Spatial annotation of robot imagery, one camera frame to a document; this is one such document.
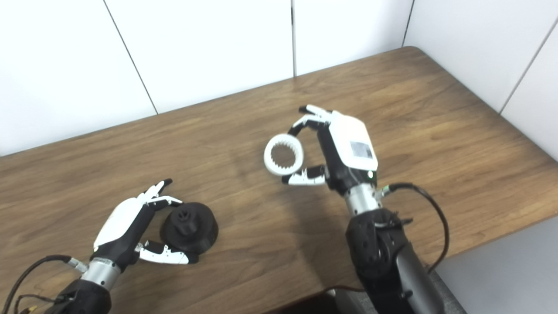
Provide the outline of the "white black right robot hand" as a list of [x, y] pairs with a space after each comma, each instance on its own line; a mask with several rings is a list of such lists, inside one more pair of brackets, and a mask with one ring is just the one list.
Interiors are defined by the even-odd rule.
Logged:
[[283, 175], [283, 184], [326, 184], [341, 196], [361, 184], [377, 186], [378, 159], [366, 125], [360, 119], [314, 105], [301, 106], [299, 112], [303, 116], [287, 133], [297, 137], [303, 128], [316, 131], [325, 164]]

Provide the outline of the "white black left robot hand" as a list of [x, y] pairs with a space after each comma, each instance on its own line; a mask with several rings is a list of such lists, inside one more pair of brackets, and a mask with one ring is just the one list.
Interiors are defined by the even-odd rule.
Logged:
[[109, 264], [116, 266], [120, 272], [136, 264], [139, 259], [173, 265], [198, 263], [198, 254], [171, 248], [169, 244], [162, 241], [141, 242], [157, 211], [183, 204], [183, 201], [177, 198], [162, 195], [165, 187], [172, 182], [170, 178], [165, 179], [152, 185], [137, 197], [120, 202], [99, 231], [90, 260], [109, 260]]

